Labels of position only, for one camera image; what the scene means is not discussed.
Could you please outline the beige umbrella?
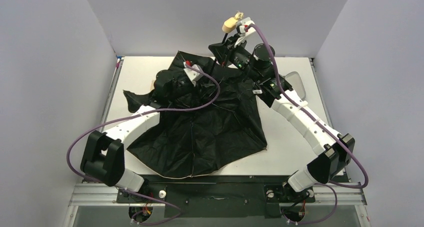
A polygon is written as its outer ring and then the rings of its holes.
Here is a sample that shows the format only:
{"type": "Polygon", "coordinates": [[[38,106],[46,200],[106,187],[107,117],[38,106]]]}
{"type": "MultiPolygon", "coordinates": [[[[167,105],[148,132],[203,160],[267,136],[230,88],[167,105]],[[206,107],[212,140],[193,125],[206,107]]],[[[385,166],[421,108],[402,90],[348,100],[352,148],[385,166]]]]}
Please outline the beige umbrella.
{"type": "Polygon", "coordinates": [[[209,175],[267,148],[252,81],[235,68],[213,67],[210,57],[178,51],[168,69],[156,74],[147,94],[124,90],[131,113],[142,104],[177,111],[160,113],[159,124],[128,148],[138,162],[165,178],[209,175]],[[193,86],[184,61],[199,65],[193,86]]]}

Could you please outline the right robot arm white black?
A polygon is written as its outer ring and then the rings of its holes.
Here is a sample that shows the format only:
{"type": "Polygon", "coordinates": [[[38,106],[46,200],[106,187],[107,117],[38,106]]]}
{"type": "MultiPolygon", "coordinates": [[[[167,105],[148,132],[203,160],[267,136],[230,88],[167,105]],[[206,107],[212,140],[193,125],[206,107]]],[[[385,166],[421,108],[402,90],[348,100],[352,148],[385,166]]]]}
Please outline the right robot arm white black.
{"type": "Polygon", "coordinates": [[[259,98],[283,116],[308,142],[316,158],[303,169],[294,172],[283,185],[292,192],[302,192],[311,186],[329,183],[350,162],[355,139],[342,135],[319,118],[302,100],[292,85],[276,70],[272,57],[275,52],[264,43],[257,44],[252,53],[239,42],[236,34],[224,42],[213,43],[208,49],[219,65],[234,65],[259,89],[259,98]]]}

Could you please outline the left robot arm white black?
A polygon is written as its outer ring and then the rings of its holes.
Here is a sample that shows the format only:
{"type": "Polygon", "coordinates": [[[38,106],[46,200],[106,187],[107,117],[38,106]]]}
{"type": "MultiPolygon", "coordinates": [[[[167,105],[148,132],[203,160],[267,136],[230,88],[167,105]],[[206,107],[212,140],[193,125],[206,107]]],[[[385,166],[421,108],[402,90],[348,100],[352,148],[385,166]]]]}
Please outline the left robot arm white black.
{"type": "Polygon", "coordinates": [[[125,166],[125,151],[142,134],[160,122],[161,112],[176,112],[175,108],[159,108],[157,104],[142,104],[130,118],[103,132],[86,133],[87,140],[80,163],[87,176],[109,187],[139,192],[146,180],[125,166]]]}

